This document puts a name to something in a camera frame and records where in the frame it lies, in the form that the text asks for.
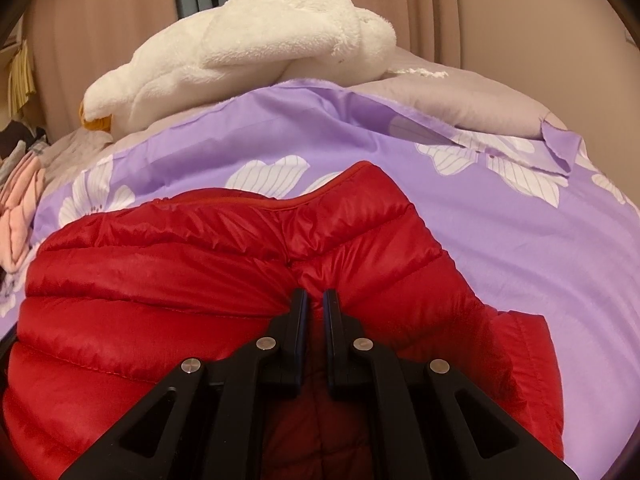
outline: white plush toy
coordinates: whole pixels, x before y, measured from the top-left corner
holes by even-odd
[[[351,0],[229,0],[158,32],[93,83],[81,119],[121,137],[282,80],[352,86],[379,78],[395,46],[392,25]]]

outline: yellow fabric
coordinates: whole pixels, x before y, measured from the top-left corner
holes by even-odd
[[[13,119],[20,118],[20,111],[29,98],[36,93],[33,82],[33,69],[26,40],[10,63],[7,99],[9,115]]]
[[[110,132],[111,131],[111,116],[101,117],[93,121],[87,121],[84,118],[84,102],[80,103],[80,109],[78,110],[80,117],[80,123],[82,127],[91,132]]]

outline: gray cloth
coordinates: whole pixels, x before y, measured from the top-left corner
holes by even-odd
[[[4,186],[9,174],[18,165],[18,162],[22,160],[26,148],[26,143],[23,140],[19,140],[11,154],[2,162],[2,166],[0,166],[0,186]]]

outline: metal screw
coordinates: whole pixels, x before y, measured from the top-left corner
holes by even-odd
[[[255,342],[260,350],[271,350],[276,346],[276,340],[273,337],[261,337]]]
[[[190,359],[185,359],[184,361],[182,361],[180,368],[182,368],[183,372],[193,374],[194,372],[200,370],[200,361],[194,359],[193,357]]]
[[[353,347],[356,350],[362,350],[366,352],[373,348],[373,341],[371,339],[367,339],[366,337],[359,337],[356,339],[356,341],[353,342]]]
[[[429,368],[437,374],[446,374],[451,369],[444,359],[434,359],[429,363]]]

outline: wall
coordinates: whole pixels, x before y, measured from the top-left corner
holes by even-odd
[[[640,52],[606,0],[459,0],[462,65],[543,102],[640,204]]]

